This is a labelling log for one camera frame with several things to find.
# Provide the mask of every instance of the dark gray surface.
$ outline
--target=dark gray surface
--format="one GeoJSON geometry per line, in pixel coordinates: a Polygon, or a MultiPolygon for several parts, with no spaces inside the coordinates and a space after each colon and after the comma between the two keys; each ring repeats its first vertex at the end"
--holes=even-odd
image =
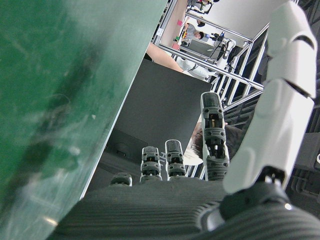
{"type": "MultiPolygon", "coordinates": [[[[184,151],[201,113],[200,96],[210,87],[207,82],[143,60],[114,129],[159,148],[159,152],[165,151],[167,140],[177,139],[184,151]]],[[[141,163],[141,155],[132,161],[141,163]]]]}
{"type": "MultiPolygon", "coordinates": [[[[138,183],[142,148],[148,145],[162,156],[165,142],[177,139],[185,151],[201,113],[201,94],[210,88],[207,82],[143,60],[88,192],[108,186],[118,172],[130,173],[132,183],[138,183]]],[[[166,180],[163,159],[160,163],[166,180]]]]}
{"type": "Polygon", "coordinates": [[[319,220],[294,206],[289,209],[284,203],[260,204],[232,217],[216,230],[192,239],[319,240],[319,220]]]}
{"type": "Polygon", "coordinates": [[[222,46],[220,41],[215,41],[214,46],[211,46],[201,40],[192,39],[190,45],[187,47],[188,49],[204,55],[206,57],[211,57],[212,59],[216,59],[220,53],[221,48],[216,46],[222,46]]]}

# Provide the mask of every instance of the scratched green surface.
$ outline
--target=scratched green surface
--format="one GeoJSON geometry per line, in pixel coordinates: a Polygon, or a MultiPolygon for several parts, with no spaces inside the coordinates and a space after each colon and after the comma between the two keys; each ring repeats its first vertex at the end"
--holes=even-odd
{"type": "Polygon", "coordinates": [[[0,2],[0,239],[79,200],[166,0],[0,2]]]}

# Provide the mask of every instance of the man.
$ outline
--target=man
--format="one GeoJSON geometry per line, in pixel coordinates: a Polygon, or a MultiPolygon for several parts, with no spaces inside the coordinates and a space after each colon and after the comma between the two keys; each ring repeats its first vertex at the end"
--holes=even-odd
{"type": "Polygon", "coordinates": [[[202,31],[197,31],[191,23],[186,23],[184,30],[186,31],[186,39],[202,39],[205,36],[202,31]]]}
{"type": "Polygon", "coordinates": [[[203,27],[204,25],[206,25],[204,22],[197,20],[196,23],[198,24],[198,27],[203,27]]]}
{"type": "MultiPolygon", "coordinates": [[[[230,161],[232,160],[232,158],[235,156],[240,143],[243,139],[243,131],[235,126],[229,126],[229,125],[225,125],[224,126],[225,129],[225,138],[226,138],[226,146],[228,148],[228,153],[229,153],[229,159],[230,161]]],[[[201,129],[201,124],[197,123],[193,133],[192,133],[192,140],[193,140],[193,144],[191,146],[191,149],[194,151],[195,154],[198,155],[198,157],[200,159],[203,159],[203,132],[201,129]]]]}

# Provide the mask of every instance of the green panel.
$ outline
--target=green panel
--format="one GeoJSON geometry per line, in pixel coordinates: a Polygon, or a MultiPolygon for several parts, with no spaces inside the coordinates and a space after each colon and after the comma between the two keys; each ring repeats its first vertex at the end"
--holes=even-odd
{"type": "Polygon", "coordinates": [[[0,2],[0,239],[79,200],[166,0],[0,2]]]}

